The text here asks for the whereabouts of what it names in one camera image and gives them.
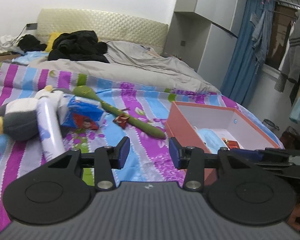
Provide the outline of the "person right hand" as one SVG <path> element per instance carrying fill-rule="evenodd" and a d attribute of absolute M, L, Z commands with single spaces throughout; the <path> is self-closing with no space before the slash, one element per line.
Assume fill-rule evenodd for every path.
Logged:
<path fill-rule="evenodd" d="M 296 204 L 293 212 L 291 213 L 288 224 L 296 231 L 300 231 L 300 224 L 296 222 L 296 219 L 300 217 L 300 203 Z"/>

